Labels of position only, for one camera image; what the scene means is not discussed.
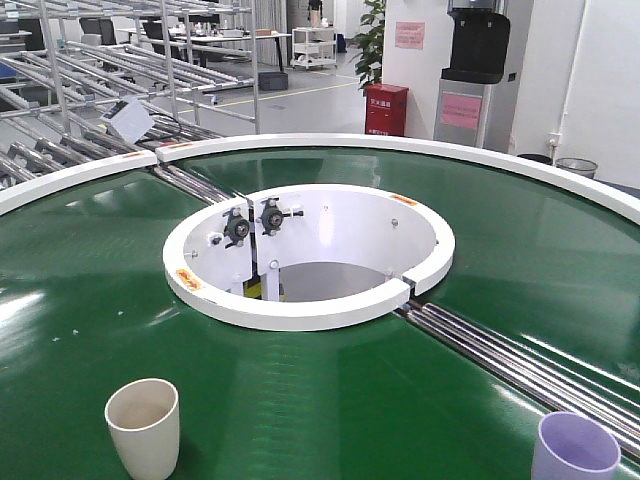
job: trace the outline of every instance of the trash bin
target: trash bin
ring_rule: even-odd
[[[559,158],[556,160],[556,167],[575,173],[581,177],[593,178],[598,169],[598,164],[584,158]]]

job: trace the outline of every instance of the bolt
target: bolt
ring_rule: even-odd
[[[212,246],[218,245],[224,237],[219,233],[212,233],[209,235],[209,242]]]
[[[239,237],[246,237],[249,233],[249,227],[244,224],[240,224],[236,227],[236,235]]]

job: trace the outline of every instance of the white circular rim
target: white circular rim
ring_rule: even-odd
[[[316,184],[305,187],[309,189],[347,186]],[[184,245],[194,228],[209,217],[228,210],[228,206],[223,202],[187,217],[167,237],[162,258],[171,289],[196,310],[233,325],[269,331],[319,331],[343,328],[386,315],[409,301],[412,291],[421,294],[437,285],[451,268],[455,250],[455,237],[447,222],[423,204],[406,198],[404,201],[397,200],[398,195],[393,192],[369,187],[348,187],[361,193],[375,192],[376,196],[396,198],[390,201],[397,201],[403,208],[411,208],[435,232],[437,242],[433,251],[419,264],[397,275],[398,278],[392,278],[382,285],[355,295],[295,303],[246,298],[221,290],[199,278],[190,268],[184,255]],[[407,204],[407,201],[414,202],[414,205]]]
[[[277,147],[355,147],[436,155],[512,172],[588,198],[640,225],[640,199],[603,183],[506,153],[405,137],[343,133],[246,135],[170,145],[156,149],[160,162],[197,155]]]

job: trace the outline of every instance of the beige cup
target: beige cup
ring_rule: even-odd
[[[165,480],[180,448],[178,390],[159,378],[129,383],[104,407],[113,444],[134,480]]]

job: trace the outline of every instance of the red box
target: red box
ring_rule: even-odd
[[[365,87],[365,92],[367,117],[364,133],[403,137],[409,89],[376,83]]]

